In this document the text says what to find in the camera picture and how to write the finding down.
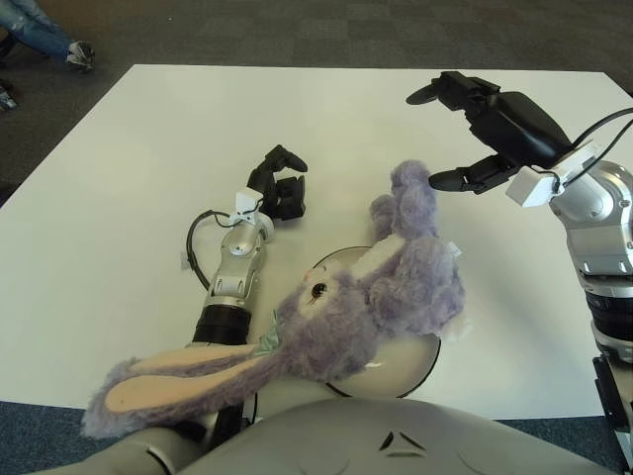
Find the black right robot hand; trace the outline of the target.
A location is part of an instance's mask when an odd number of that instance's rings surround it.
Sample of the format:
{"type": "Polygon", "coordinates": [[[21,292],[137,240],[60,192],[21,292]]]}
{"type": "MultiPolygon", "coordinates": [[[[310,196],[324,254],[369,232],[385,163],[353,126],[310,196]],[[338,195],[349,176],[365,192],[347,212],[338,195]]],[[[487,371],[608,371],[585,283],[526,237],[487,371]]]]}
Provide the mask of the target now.
{"type": "Polygon", "coordinates": [[[520,92],[502,92],[482,78],[443,71],[406,98],[410,105],[434,100],[464,112],[471,134],[495,152],[472,165],[431,175],[429,184],[436,190],[482,194],[523,166],[549,169],[573,149],[563,129],[532,99],[520,92]]]}

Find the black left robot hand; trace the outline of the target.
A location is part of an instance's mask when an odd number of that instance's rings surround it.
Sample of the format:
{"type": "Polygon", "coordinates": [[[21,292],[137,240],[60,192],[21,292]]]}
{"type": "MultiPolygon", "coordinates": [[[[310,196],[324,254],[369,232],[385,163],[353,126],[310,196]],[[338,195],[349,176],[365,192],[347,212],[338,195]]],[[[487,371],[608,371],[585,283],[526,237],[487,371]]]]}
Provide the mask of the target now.
{"type": "Polygon", "coordinates": [[[308,165],[301,158],[277,144],[248,178],[247,187],[263,195],[259,211],[271,220],[299,219],[305,213],[305,177],[277,180],[275,173],[284,168],[302,173],[308,171],[308,165]]]}

